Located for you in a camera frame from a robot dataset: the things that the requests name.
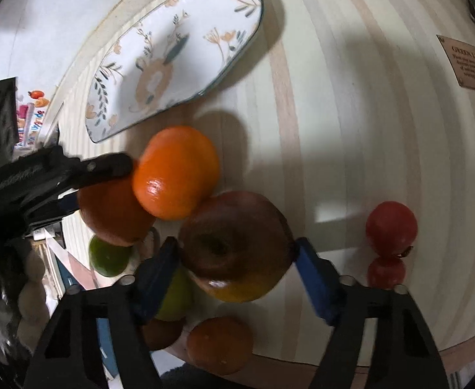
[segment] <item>plate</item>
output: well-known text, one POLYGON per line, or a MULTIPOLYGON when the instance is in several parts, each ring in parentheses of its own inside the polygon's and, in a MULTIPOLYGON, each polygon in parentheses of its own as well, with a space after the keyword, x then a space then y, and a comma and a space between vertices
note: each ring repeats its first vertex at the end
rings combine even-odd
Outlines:
POLYGON ((263 0, 167 0, 124 32, 95 72, 86 105, 99 143, 204 95, 254 37, 263 0))

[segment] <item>label with text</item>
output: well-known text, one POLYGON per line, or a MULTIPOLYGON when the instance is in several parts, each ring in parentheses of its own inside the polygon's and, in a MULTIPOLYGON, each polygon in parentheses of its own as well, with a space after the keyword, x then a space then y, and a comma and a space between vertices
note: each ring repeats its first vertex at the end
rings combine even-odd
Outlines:
POLYGON ((437 35, 463 88, 475 89, 475 46, 437 35))

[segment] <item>screw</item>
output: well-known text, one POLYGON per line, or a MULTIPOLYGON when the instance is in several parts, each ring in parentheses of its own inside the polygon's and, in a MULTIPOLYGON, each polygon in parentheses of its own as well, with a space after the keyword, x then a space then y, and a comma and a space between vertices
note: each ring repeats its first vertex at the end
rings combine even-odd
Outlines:
POLYGON ((82 291, 82 288, 80 285, 72 285, 71 287, 69 287, 67 290, 66 290, 66 293, 70 296, 74 296, 75 294, 78 294, 79 292, 82 291))
POLYGON ((397 294, 404 296, 405 294, 409 292, 409 289, 405 285, 396 284, 393 288, 393 291, 396 292, 397 294))
POLYGON ((353 278, 352 276, 350 275, 342 275, 340 278, 339 278, 339 282, 342 284, 342 285, 346 285, 348 287, 352 287, 353 285, 356 284, 356 279, 353 278))
POLYGON ((124 275, 122 278, 120 278, 117 283, 119 285, 131 285, 133 282, 135 282, 135 277, 133 275, 124 275))

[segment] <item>table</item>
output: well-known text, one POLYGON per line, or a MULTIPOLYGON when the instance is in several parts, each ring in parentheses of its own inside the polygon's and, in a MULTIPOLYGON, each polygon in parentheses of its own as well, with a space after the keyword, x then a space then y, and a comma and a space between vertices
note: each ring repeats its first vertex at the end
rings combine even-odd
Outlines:
MULTIPOLYGON (((70 66, 50 109, 54 119, 60 111, 65 150, 138 157, 162 128, 193 125, 222 160, 218 191, 264 194, 296 236, 362 283, 374 259, 366 215, 384 200, 406 203, 420 232, 405 283, 448 371, 475 359, 475 91, 459 87, 436 36, 475 45, 466 1, 265 0, 256 42, 218 89, 93 144, 84 112, 94 71, 117 36, 165 0, 149 1, 123 0, 70 66)), ((178 225, 157 228, 166 236, 178 225)), ((91 232, 78 214, 63 231, 88 265, 91 232)), ((256 336, 249 372, 236 379, 251 384, 253 370, 256 387, 307 387, 303 376, 311 379, 331 329, 313 314, 294 268, 252 303, 197 293, 189 324, 220 314, 242 318, 256 336)), ((360 374, 375 326, 366 322, 360 374)), ((173 349, 183 355, 181 344, 173 349)))

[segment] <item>lime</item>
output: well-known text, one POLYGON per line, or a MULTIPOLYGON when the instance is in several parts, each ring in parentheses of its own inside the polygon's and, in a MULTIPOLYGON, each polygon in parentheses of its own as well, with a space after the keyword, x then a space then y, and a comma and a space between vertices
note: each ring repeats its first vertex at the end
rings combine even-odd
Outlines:
POLYGON ((104 277, 120 275, 128 267, 132 247, 114 246, 94 235, 90 240, 90 264, 104 277))
POLYGON ((192 304, 192 283, 185 269, 180 266, 173 275, 160 310, 154 318, 165 322, 181 320, 192 304))

